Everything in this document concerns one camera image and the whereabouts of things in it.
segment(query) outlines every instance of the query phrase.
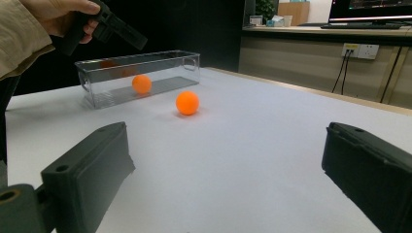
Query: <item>ping pong ball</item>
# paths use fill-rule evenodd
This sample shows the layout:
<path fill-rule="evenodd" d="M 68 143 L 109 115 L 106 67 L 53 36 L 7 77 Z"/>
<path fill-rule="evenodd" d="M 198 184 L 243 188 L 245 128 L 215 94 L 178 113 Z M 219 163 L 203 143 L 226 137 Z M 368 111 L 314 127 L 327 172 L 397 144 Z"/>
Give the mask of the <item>ping pong ball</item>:
<path fill-rule="evenodd" d="M 152 81 L 146 75 L 137 75 L 134 77 L 132 84 L 133 89 L 139 94 L 146 94 L 152 89 Z"/>
<path fill-rule="evenodd" d="M 189 90 L 181 92 L 176 98 L 178 111 L 186 116 L 196 113 L 199 108 L 199 98 Z"/>

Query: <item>clear plastic box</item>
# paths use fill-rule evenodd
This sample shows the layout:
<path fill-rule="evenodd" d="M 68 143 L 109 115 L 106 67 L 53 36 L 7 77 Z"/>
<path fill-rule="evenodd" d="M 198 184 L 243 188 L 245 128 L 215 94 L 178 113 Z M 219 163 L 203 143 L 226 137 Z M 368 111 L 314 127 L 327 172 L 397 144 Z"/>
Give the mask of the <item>clear plastic box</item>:
<path fill-rule="evenodd" d="M 200 54 L 182 50 L 162 51 L 89 61 L 79 61 L 80 83 L 86 101 L 102 109 L 161 92 L 198 84 Z M 137 93 L 132 87 L 136 75 L 152 81 L 150 92 Z"/>

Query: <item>monitor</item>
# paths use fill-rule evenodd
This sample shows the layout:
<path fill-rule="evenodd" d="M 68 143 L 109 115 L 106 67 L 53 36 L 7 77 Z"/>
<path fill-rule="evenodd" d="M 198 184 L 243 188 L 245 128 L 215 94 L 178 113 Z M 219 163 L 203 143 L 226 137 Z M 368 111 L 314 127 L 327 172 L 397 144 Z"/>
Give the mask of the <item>monitor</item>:
<path fill-rule="evenodd" d="M 332 0 L 329 23 L 412 21 L 412 0 Z"/>

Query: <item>wall outlet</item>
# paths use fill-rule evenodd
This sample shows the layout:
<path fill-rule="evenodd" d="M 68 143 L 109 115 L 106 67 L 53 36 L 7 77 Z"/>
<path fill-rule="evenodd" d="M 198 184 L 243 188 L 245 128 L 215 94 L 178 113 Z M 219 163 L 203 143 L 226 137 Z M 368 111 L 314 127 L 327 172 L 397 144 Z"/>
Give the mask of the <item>wall outlet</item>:
<path fill-rule="evenodd" d="M 360 51 L 360 44 L 350 44 L 350 43 L 345 43 L 343 45 L 343 50 L 342 50 L 342 56 L 348 56 L 348 50 L 351 50 L 351 57 L 358 57 L 358 53 Z"/>
<path fill-rule="evenodd" d="M 358 53 L 358 58 L 363 59 L 375 59 L 376 54 L 378 54 L 379 46 L 376 45 L 360 45 L 360 50 Z"/>

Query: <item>white table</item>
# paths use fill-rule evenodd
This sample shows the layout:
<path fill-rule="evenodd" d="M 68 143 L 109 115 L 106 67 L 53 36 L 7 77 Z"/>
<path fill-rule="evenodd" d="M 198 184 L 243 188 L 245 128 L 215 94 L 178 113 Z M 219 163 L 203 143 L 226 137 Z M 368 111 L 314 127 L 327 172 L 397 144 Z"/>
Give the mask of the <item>white table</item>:
<path fill-rule="evenodd" d="M 412 117 L 201 69 L 200 99 L 182 89 L 115 107 L 86 107 L 79 86 L 14 97 L 7 111 L 9 185 L 40 172 L 104 125 L 125 121 L 137 167 L 98 232 L 379 232 L 325 175 L 330 122 L 412 152 Z"/>

